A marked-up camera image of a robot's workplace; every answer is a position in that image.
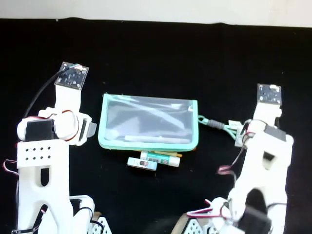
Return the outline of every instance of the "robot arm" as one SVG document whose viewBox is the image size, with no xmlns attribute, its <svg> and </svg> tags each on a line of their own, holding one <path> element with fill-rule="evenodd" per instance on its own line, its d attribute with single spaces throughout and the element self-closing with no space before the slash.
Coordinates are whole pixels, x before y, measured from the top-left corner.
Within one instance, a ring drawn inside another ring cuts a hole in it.
<svg viewBox="0 0 312 234">
<path fill-rule="evenodd" d="M 57 76 L 51 79 L 56 79 L 55 107 L 39 111 L 38 116 L 26 116 L 18 124 L 19 203 L 14 234 L 36 230 L 39 234 L 86 234 L 89 230 L 93 200 L 86 195 L 69 196 L 69 145 L 84 144 L 96 130 L 91 117 L 79 112 L 80 93 L 88 70 L 63 62 Z M 49 171 L 46 185 L 41 183 L 43 169 Z M 73 216 L 71 200 L 79 201 L 78 208 L 87 209 Z M 35 226 L 42 205 L 48 209 Z"/>
<path fill-rule="evenodd" d="M 258 103 L 253 119 L 246 121 L 236 134 L 235 145 L 246 148 L 247 152 L 241 175 L 228 199 L 214 199 L 209 211 L 203 215 L 188 213 L 189 217 L 208 218 L 203 230 L 205 234 L 284 232 L 285 185 L 293 138 L 274 126 L 275 119 L 282 113 L 281 103 L 279 86 L 258 85 Z M 246 206 L 247 195 L 252 189 L 258 189 L 263 194 L 267 214 Z"/>
</svg>

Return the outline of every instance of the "circuit board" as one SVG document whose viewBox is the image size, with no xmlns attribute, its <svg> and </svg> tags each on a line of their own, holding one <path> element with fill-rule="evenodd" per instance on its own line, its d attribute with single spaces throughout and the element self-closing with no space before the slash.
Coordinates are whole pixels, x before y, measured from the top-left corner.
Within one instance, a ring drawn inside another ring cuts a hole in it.
<svg viewBox="0 0 312 234">
<path fill-rule="evenodd" d="M 274 84 L 258 84 L 258 101 L 282 105 L 281 86 Z"/>
<path fill-rule="evenodd" d="M 66 67 L 74 65 L 74 63 L 63 62 L 60 71 L 64 70 Z M 86 80 L 89 67 L 79 67 L 79 69 L 72 68 L 60 75 L 56 81 L 55 85 L 61 85 L 73 89 L 81 90 Z"/>
</svg>

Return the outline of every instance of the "clear plastic pouch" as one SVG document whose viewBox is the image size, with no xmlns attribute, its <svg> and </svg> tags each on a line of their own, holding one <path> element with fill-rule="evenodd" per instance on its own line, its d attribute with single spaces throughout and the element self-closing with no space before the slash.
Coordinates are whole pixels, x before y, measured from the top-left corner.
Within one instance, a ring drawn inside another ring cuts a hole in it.
<svg viewBox="0 0 312 234">
<path fill-rule="evenodd" d="M 104 94 L 98 132 L 106 149 L 189 151 L 198 144 L 196 100 Z"/>
</svg>

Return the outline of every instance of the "white wall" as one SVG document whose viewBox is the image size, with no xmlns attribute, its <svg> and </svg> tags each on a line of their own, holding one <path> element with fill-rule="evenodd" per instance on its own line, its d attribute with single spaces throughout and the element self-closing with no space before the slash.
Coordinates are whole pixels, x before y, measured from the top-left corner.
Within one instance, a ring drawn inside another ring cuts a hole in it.
<svg viewBox="0 0 312 234">
<path fill-rule="evenodd" d="M 0 18 L 312 27 L 312 0 L 0 0 Z"/>
</svg>

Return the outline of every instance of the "black background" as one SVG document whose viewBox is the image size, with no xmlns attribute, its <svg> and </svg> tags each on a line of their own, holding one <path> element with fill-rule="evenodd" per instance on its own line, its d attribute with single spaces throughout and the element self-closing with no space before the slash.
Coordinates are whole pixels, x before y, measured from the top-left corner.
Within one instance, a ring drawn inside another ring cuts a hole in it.
<svg viewBox="0 0 312 234">
<path fill-rule="evenodd" d="M 227 122 L 253 116 L 257 83 L 283 88 L 280 126 L 295 140 L 286 232 L 311 233 L 312 31 L 305 28 L 185 23 L 0 20 L 1 158 L 15 158 L 16 125 L 39 87 L 63 61 L 90 67 L 80 112 L 100 118 L 102 94 L 197 99 L 199 114 Z M 55 103 L 50 85 L 30 114 Z M 70 148 L 70 194 L 89 195 L 113 233 L 170 233 L 177 218 L 227 197 L 219 165 L 238 153 L 223 131 L 199 128 L 195 152 L 179 168 L 131 169 L 138 152 L 102 149 L 97 137 Z M 236 166 L 239 172 L 243 158 Z M 14 175 L 1 171 L 1 233 L 14 226 Z"/>
</svg>

